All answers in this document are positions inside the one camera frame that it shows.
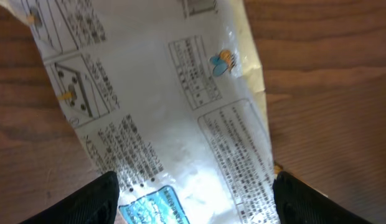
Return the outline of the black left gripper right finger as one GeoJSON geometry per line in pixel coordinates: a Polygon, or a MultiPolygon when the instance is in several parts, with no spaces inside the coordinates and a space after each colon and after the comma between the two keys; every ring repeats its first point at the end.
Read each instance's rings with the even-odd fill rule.
{"type": "Polygon", "coordinates": [[[273,193],[281,224],[370,224],[285,171],[274,180],[273,193]]]}

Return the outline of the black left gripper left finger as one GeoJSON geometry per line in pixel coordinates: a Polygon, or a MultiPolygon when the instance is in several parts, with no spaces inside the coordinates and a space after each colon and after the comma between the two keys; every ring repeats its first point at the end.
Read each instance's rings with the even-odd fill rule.
{"type": "Polygon", "coordinates": [[[114,224],[120,194],[116,172],[108,171],[22,224],[114,224]]]}

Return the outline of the yellow white snack bag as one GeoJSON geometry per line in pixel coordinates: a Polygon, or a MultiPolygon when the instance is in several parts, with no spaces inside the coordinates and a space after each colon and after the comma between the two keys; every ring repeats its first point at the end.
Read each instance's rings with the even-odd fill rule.
{"type": "Polygon", "coordinates": [[[0,1],[128,223],[278,223],[262,65],[238,0],[0,1]]]}

